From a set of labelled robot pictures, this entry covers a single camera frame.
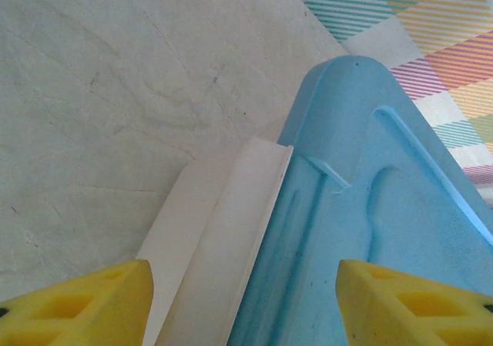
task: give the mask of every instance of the grey marble surface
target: grey marble surface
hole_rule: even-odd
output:
[[[0,300],[133,258],[190,160],[344,54],[299,0],[0,4]]]

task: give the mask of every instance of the light blue plastic tray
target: light blue plastic tray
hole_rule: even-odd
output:
[[[493,214],[381,64],[313,68],[279,143],[294,154],[229,345],[347,344],[341,259],[493,296]]]

